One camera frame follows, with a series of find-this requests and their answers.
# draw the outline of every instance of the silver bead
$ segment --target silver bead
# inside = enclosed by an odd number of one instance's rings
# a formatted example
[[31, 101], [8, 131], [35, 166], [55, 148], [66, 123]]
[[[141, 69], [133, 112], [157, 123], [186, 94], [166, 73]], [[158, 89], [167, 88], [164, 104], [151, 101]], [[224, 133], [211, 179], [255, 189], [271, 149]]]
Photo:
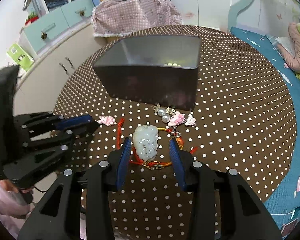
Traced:
[[158, 116], [163, 116], [166, 113], [166, 109], [163, 107], [160, 107], [158, 109]]
[[161, 117], [161, 120], [162, 122], [164, 123], [167, 123], [170, 121], [170, 115], [169, 114], [164, 114], [162, 117]]

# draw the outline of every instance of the pink pillow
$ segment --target pink pillow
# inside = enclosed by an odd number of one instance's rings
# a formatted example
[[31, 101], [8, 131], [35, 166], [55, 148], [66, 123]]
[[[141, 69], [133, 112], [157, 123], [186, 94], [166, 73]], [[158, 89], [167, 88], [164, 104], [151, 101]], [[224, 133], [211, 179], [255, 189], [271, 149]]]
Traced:
[[281, 44], [277, 45], [282, 57], [288, 66], [295, 72], [300, 73], [300, 33], [296, 23], [290, 23], [288, 32], [295, 46], [296, 56], [293, 57]]

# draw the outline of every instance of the polka dot tablecloth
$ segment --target polka dot tablecloth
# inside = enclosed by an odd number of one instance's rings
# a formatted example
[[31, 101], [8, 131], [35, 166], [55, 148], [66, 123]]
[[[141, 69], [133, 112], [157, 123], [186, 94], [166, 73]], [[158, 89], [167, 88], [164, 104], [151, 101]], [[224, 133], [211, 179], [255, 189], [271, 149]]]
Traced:
[[[217, 30], [172, 25], [129, 36], [160, 34], [198, 35], [202, 39], [197, 100], [191, 112], [197, 126], [178, 127], [184, 149], [198, 146], [194, 159], [211, 169], [237, 169], [265, 201], [289, 171], [297, 131], [292, 99], [280, 74], [253, 47]], [[139, 125], [165, 124], [154, 114], [152, 105], [110, 98], [107, 94], [92, 65], [114, 43], [88, 58], [69, 78], [55, 114], [124, 118], [123, 142], [124, 137], [132, 140]], [[115, 148], [116, 129], [117, 126], [101, 126], [93, 138], [78, 139], [66, 167], [79, 171], [106, 159]], [[159, 132], [157, 161], [170, 160], [170, 138], [166, 132]], [[186, 239], [192, 199], [193, 193], [181, 192], [172, 166], [151, 171], [130, 164], [122, 191], [109, 193], [113, 227], [132, 239]], [[218, 233], [218, 204], [215, 225]]]

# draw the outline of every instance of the drawer handle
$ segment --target drawer handle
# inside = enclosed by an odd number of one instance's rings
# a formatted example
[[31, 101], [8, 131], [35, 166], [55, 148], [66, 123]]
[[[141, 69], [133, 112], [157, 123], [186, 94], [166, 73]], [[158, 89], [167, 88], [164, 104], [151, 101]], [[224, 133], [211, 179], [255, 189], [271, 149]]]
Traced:
[[48, 38], [48, 35], [47, 35], [47, 32], [49, 30], [51, 30], [52, 28], [54, 28], [56, 26], [55, 23], [52, 23], [50, 24], [48, 27], [44, 28], [42, 31], [41, 31], [41, 39], [44, 41], [46, 38]]
[[85, 10], [86, 10], [86, 8], [84, 7], [84, 8], [81, 8], [81, 9], [75, 11], [75, 13], [78, 13], [82, 17], [85, 14], [85, 12], [84, 12]]
[[66, 72], [67, 75], [69, 75], [68, 71], [66, 70], [65, 66], [62, 63], [59, 63], [59, 65], [63, 68], [63, 70]]
[[69, 58], [68, 57], [66, 57], [66, 60], [70, 63], [70, 65], [71, 65], [71, 68], [73, 68], [74, 69], [74, 66], [73, 66], [73, 64], [72, 64], [72, 62], [69, 60]]

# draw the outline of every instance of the teal drawer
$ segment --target teal drawer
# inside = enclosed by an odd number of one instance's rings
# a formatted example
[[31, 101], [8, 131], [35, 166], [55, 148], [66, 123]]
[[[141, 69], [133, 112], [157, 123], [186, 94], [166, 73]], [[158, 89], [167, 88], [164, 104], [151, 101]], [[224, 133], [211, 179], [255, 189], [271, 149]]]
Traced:
[[92, 15], [93, 3], [91, 0], [75, 0], [62, 6], [61, 9], [68, 25], [71, 27]]
[[[47, 42], [53, 40], [67, 28], [69, 25], [61, 8], [57, 8], [30, 24], [24, 29], [24, 32], [34, 51], [38, 52]], [[45, 40], [41, 38], [42, 32], [47, 33]]]

